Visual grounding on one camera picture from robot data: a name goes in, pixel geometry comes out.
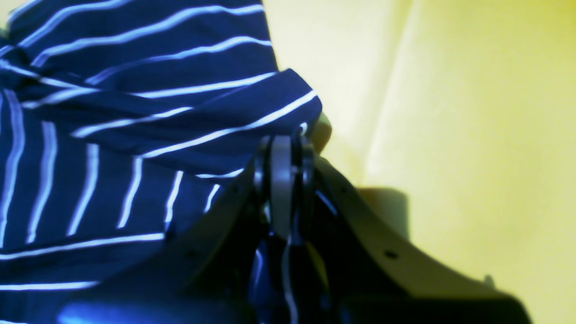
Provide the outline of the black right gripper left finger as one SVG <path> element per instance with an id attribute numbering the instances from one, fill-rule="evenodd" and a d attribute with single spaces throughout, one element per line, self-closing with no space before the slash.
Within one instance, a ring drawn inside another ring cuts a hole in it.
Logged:
<path id="1" fill-rule="evenodd" d="M 58 324 L 255 324 L 246 293 L 263 238 L 292 227 L 293 139 L 265 138 L 257 155 L 191 229 L 160 252 L 84 290 Z"/>

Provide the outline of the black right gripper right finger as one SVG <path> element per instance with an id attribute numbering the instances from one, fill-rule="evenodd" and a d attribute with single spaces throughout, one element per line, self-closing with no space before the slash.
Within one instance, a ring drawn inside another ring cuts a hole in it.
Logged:
<path id="1" fill-rule="evenodd" d="M 520 301 L 443 265 L 374 213 L 311 142 L 292 140 L 301 178 L 293 228 L 324 263 L 338 324 L 530 324 Z"/>

